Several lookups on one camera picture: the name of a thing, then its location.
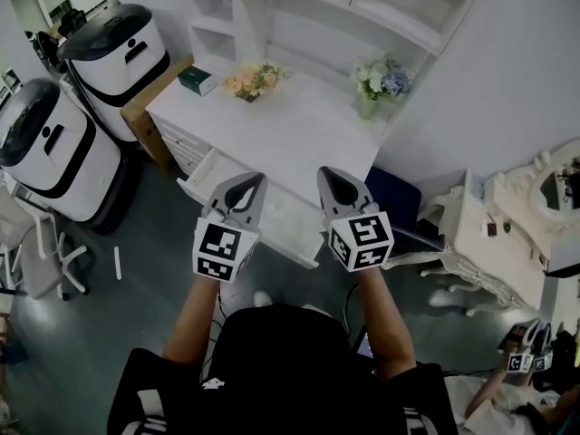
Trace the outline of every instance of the gray floor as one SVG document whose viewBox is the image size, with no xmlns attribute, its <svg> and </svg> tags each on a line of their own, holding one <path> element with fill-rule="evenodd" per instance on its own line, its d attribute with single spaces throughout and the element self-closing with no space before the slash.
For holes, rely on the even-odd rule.
<svg viewBox="0 0 580 435">
<path fill-rule="evenodd" d="M 14 301 L 11 341 L 19 341 L 29 359 L 6 370 L 8 402 L 23 433 L 38 435 L 105 433 L 108 411 L 124 363 L 132 348 L 160 352 L 191 287 L 191 248 L 200 206 L 175 178 L 148 165 L 129 214 L 111 235 L 97 236 L 67 223 L 76 246 L 92 251 L 80 268 L 88 296 L 72 290 L 68 303 L 52 292 L 40 301 Z M 113 248 L 121 253 L 122 280 L 115 276 Z M 222 289 L 226 312 L 252 305 L 265 289 L 276 302 L 311 304 L 342 318 L 353 279 L 325 249 L 320 267 L 307 271 L 259 246 L 242 276 Z M 415 267 L 385 274 L 411 329 L 418 359 L 445 370 L 488 369 L 497 361 L 501 336 L 525 314 L 476 314 L 436 310 L 427 298 L 439 282 L 421 278 Z M 362 324 L 357 294 L 350 304 L 354 331 Z"/>
</svg>

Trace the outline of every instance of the glass vase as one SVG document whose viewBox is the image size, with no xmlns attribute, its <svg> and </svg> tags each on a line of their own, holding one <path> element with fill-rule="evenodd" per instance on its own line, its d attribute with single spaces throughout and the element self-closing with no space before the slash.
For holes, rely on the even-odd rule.
<svg viewBox="0 0 580 435">
<path fill-rule="evenodd" d="M 359 108 L 359 118 L 364 121 L 370 121 L 377 112 L 379 101 L 368 97 L 362 97 L 361 106 Z"/>
</svg>

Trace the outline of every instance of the blue flower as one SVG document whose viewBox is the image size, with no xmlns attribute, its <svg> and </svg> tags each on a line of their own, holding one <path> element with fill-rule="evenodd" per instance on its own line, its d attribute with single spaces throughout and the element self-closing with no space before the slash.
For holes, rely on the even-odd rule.
<svg viewBox="0 0 580 435">
<path fill-rule="evenodd" d="M 382 87 L 392 97 L 409 90 L 409 78 L 403 71 L 387 72 L 382 78 Z"/>
</svg>

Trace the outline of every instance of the flower bouquet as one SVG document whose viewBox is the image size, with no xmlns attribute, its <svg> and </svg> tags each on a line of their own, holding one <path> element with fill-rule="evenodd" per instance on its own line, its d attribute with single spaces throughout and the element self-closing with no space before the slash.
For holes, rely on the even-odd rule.
<svg viewBox="0 0 580 435">
<path fill-rule="evenodd" d="M 226 88 L 238 98 L 253 102 L 267 90 L 273 90 L 280 79 L 292 75 L 288 70 L 273 64 L 243 64 L 239 74 L 226 79 Z"/>
<path fill-rule="evenodd" d="M 374 115 L 380 98 L 399 99 L 411 87 L 409 77 L 391 55 L 381 61 L 361 63 L 354 66 L 353 79 L 362 95 L 359 116 L 369 120 Z"/>
</svg>

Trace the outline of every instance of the flower vase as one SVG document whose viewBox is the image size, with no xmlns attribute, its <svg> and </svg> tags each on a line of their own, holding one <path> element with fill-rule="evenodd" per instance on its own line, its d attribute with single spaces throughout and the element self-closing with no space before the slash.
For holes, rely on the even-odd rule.
<svg viewBox="0 0 580 435">
<path fill-rule="evenodd" d="M 260 97 L 260 94 L 250 95 L 249 93 L 237 93 L 236 96 L 238 98 L 241 98 L 242 100 L 248 102 L 248 103 L 253 103 L 256 101 L 256 99 L 258 99 Z"/>
<path fill-rule="evenodd" d="M 374 113 L 377 112 L 378 107 L 378 100 L 373 100 L 366 96 L 362 97 L 362 103 L 359 109 L 359 117 L 364 121 L 370 121 L 374 116 Z"/>
</svg>

